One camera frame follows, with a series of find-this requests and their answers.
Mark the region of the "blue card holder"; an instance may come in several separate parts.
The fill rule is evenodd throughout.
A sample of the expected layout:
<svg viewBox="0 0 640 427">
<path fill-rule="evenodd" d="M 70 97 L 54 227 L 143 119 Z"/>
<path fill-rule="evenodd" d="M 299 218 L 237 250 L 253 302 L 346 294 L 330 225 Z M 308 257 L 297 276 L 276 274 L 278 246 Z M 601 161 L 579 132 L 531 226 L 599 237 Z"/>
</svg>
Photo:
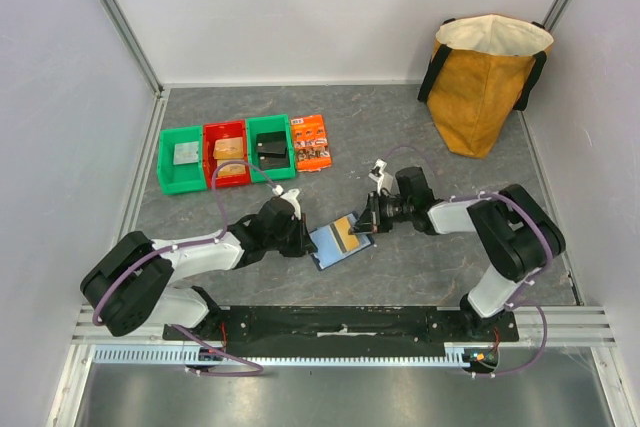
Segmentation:
<svg viewBox="0 0 640 427">
<path fill-rule="evenodd" d="M 355 212 L 350 212 L 348 214 L 353 214 L 356 217 L 356 220 L 358 219 L 358 215 Z M 373 239 L 370 235 L 366 234 L 370 239 L 371 239 L 371 245 L 353 252 L 351 254 L 341 254 L 340 251 L 338 250 L 337 244 L 333 239 L 332 234 L 330 233 L 329 230 L 329 225 L 331 224 L 327 224 L 325 226 L 319 227 L 317 229 L 315 229 L 314 231 L 312 231 L 310 233 L 310 236 L 312 238 L 312 240 L 314 241 L 314 243 L 317 246 L 318 251 L 314 254 L 311 254 L 311 257 L 313 259 L 314 264 L 316 265 L 316 268 L 319 271 L 324 271 L 336 264 L 338 264 L 339 262 L 369 248 L 372 247 L 374 242 Z"/>
</svg>

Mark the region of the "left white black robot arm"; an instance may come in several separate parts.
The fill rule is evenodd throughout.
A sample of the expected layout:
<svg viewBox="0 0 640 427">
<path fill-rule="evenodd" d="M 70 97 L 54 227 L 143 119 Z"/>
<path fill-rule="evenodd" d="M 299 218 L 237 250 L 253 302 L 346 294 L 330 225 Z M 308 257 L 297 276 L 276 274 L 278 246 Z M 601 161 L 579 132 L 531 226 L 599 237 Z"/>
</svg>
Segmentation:
<svg viewBox="0 0 640 427">
<path fill-rule="evenodd" d="M 186 282 L 258 263 L 271 251 L 285 258 L 317 252 L 299 203 L 285 196 L 211 234 L 161 240 L 130 232 L 84 277 L 80 291 L 94 309 L 92 323 L 115 337 L 154 320 L 206 340 L 219 331 L 220 316 L 203 289 Z"/>
</svg>

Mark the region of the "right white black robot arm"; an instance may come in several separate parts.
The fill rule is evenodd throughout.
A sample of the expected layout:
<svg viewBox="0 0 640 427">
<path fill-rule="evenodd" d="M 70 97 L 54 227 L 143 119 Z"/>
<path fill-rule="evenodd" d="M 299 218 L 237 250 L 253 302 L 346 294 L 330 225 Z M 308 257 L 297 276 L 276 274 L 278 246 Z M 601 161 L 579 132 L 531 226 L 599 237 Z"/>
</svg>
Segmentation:
<svg viewBox="0 0 640 427">
<path fill-rule="evenodd" d="M 490 261 L 478 284 L 460 301 L 458 328 L 477 341 L 489 334 L 513 306 L 524 284 L 566 249 L 559 227 L 519 184 L 498 192 L 438 199 L 423 169 L 407 167 L 390 175 L 382 163 L 370 172 L 376 190 L 351 227 L 352 234 L 380 234 L 409 222 L 426 235 L 474 233 Z"/>
</svg>

